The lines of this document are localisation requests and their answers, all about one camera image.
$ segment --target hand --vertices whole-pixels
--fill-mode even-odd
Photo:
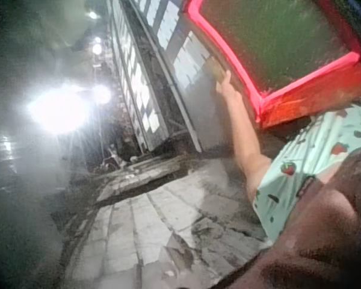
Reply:
[[[242,95],[235,90],[234,86],[230,83],[230,80],[231,71],[228,70],[222,83],[220,84],[217,82],[217,92],[223,96],[223,99],[226,101],[226,103],[242,99]]]

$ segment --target street light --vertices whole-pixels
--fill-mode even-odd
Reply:
[[[104,85],[97,85],[92,89],[93,99],[97,104],[107,104],[111,100],[111,92]]]
[[[94,12],[94,11],[91,11],[89,12],[88,16],[91,18],[91,19],[97,19],[97,14]]]
[[[92,46],[92,52],[96,55],[100,55],[102,53],[103,49],[102,49],[102,45],[100,44],[95,44],[94,46]]]
[[[52,90],[29,105],[32,118],[54,134],[65,134],[82,126],[89,108],[83,99],[67,89]]]

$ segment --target red frame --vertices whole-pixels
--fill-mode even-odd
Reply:
[[[347,97],[348,99],[361,96],[361,45],[346,21],[336,13],[330,0],[318,0],[317,2],[322,6],[325,13],[327,13],[329,21],[332,22],[338,30],[342,31],[341,34],[344,36],[341,38],[349,45],[351,52],[269,95],[262,95],[257,90],[230,46],[200,14],[199,11],[203,1],[204,0],[191,0],[187,9],[188,16],[215,42],[230,61],[238,76],[247,87],[250,101],[256,112],[256,121],[261,123],[263,127],[276,125],[280,122],[296,119],[329,108],[330,105],[334,105],[337,102],[335,102],[334,99],[327,102],[323,100],[339,98],[339,96],[331,90],[332,88],[333,90],[338,89],[338,91],[341,88],[343,90],[342,92],[346,91],[351,93],[351,96]],[[328,84],[322,81],[324,77],[327,78]],[[346,80],[347,83],[339,83],[341,80]],[[317,82],[323,93],[317,89]],[[310,99],[310,97],[308,98],[310,92],[317,93],[317,96],[312,99]],[[321,101],[321,105],[313,103],[318,100]],[[280,110],[280,107],[278,110],[273,109],[275,105],[279,105],[282,110]],[[302,105],[307,106],[304,111],[302,110]]]

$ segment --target green panel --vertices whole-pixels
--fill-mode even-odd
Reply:
[[[201,14],[262,92],[276,91],[348,53],[311,0],[205,0]]]

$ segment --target sidewalk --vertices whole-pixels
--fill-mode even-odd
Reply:
[[[255,255],[265,234],[241,174],[231,160],[202,163],[184,178],[88,213],[63,288],[208,288]]]

